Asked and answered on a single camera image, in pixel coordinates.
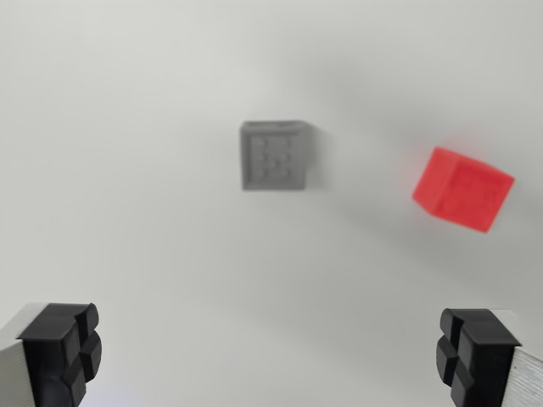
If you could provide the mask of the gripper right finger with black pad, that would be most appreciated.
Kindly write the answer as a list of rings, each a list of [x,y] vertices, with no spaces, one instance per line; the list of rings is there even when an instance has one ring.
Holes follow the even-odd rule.
[[[436,368],[459,407],[542,405],[542,357],[494,309],[443,309]]]

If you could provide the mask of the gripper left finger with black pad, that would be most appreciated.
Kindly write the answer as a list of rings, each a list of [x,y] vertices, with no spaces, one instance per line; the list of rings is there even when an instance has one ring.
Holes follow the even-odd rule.
[[[102,358],[95,304],[28,303],[1,328],[1,405],[75,407]]]

